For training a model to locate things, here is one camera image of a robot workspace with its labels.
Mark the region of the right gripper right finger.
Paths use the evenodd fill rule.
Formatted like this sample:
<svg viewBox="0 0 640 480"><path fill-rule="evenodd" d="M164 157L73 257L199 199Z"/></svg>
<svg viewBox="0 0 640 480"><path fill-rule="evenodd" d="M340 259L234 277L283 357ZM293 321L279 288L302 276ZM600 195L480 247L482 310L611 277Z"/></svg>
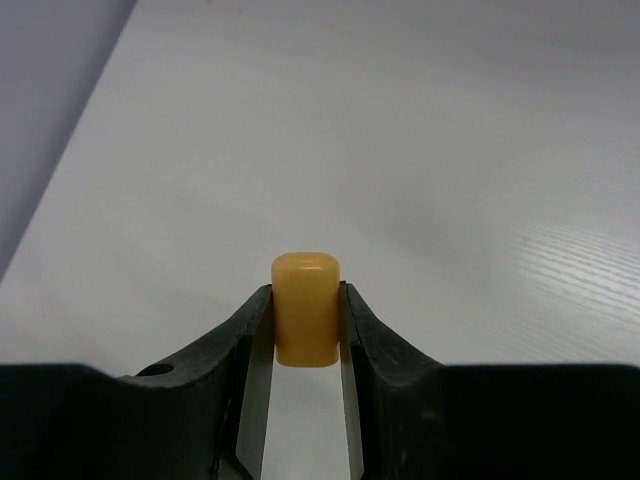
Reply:
<svg viewBox="0 0 640 480"><path fill-rule="evenodd" d="M448 479L442 365L340 285L340 359L352 479Z"/></svg>

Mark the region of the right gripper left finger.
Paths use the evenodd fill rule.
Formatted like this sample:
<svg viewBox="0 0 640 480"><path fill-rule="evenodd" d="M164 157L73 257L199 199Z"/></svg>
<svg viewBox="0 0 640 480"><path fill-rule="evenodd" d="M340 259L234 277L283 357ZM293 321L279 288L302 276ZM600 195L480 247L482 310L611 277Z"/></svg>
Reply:
<svg viewBox="0 0 640 480"><path fill-rule="evenodd" d="M274 362L272 291L125 378L117 479L258 479Z"/></svg>

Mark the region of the orange marker cap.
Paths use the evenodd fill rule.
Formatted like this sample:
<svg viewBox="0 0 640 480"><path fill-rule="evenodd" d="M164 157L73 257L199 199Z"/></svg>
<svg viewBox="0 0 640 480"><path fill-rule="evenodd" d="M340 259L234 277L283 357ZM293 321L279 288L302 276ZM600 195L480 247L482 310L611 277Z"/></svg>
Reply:
<svg viewBox="0 0 640 480"><path fill-rule="evenodd" d="M292 252L271 266L279 364L324 368L339 359L340 266L331 255Z"/></svg>

